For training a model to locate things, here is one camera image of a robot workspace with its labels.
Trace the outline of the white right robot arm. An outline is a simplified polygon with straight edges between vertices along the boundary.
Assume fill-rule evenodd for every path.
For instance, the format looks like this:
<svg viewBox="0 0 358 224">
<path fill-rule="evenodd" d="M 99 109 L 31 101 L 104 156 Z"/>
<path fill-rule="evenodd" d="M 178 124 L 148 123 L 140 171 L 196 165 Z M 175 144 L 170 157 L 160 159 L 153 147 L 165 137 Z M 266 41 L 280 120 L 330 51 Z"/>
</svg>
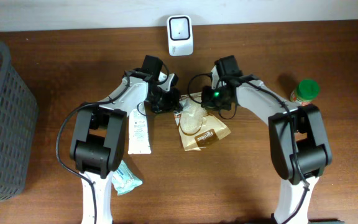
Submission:
<svg viewBox="0 0 358 224">
<path fill-rule="evenodd" d="M 268 126 L 272 164 L 281 178 L 275 223 L 309 223 L 313 189 L 333 155 L 319 108 L 285 100 L 252 75 L 213 78 L 204 86 L 202 107 L 230 110 L 235 104 Z"/>
</svg>

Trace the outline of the green lid jar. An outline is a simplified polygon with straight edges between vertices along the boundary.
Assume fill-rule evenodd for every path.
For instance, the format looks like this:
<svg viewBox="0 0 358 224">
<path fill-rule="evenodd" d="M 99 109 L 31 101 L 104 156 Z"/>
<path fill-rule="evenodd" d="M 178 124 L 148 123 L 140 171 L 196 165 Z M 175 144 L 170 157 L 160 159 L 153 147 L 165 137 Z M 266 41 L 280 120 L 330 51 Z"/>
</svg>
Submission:
<svg viewBox="0 0 358 224">
<path fill-rule="evenodd" d="M 290 101 L 302 106 L 310 104 L 320 93 L 320 87 L 315 80 L 305 79 L 299 82 L 292 91 Z"/>
</svg>

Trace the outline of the beige snack bag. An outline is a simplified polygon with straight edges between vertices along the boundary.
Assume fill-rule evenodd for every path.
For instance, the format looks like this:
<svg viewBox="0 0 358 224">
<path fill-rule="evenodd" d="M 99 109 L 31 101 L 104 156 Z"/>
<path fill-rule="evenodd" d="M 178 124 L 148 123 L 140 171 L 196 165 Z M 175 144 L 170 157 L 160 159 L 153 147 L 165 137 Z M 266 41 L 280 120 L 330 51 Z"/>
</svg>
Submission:
<svg viewBox="0 0 358 224">
<path fill-rule="evenodd" d="M 231 134 L 231 130 L 220 119 L 188 95 L 182 95 L 179 103 L 183 109 L 173 114 L 184 151 L 201 151 Z"/>
</svg>

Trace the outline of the white cream tube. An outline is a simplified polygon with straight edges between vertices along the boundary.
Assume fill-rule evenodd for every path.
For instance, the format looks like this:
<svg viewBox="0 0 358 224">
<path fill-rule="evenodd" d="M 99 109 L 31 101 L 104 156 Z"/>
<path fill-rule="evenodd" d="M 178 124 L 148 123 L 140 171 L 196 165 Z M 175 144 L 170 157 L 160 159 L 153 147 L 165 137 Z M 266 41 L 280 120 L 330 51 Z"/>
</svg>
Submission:
<svg viewBox="0 0 358 224">
<path fill-rule="evenodd" d="M 141 103 L 129 115 L 128 154 L 150 154 L 151 152 L 147 117 L 144 104 Z"/>
</svg>

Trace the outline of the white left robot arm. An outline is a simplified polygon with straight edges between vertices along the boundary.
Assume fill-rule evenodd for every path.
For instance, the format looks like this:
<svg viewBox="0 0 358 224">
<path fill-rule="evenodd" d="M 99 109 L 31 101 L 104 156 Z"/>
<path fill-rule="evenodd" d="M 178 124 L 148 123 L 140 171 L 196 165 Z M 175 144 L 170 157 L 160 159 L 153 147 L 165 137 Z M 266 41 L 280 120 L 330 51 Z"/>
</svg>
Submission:
<svg viewBox="0 0 358 224">
<path fill-rule="evenodd" d="M 113 222 L 112 178 L 124 155 L 127 118 L 143 102 L 150 103 L 155 113 L 176 109 L 177 81 L 174 73 L 160 80 L 158 75 L 129 70 L 107 97 L 75 111 L 70 158 L 82 181 L 82 223 Z"/>
</svg>

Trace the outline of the teal tissue pack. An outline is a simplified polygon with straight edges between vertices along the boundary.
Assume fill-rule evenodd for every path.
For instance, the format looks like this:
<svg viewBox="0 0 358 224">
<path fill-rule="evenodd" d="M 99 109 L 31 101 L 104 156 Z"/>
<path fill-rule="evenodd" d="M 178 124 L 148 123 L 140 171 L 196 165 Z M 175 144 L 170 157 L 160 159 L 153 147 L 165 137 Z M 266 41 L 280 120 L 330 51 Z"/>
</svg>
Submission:
<svg viewBox="0 0 358 224">
<path fill-rule="evenodd" d="M 124 195 L 143 184 L 143 181 L 136 177 L 124 161 L 121 161 L 117 170 L 112 173 L 111 180 L 117 195 Z"/>
</svg>

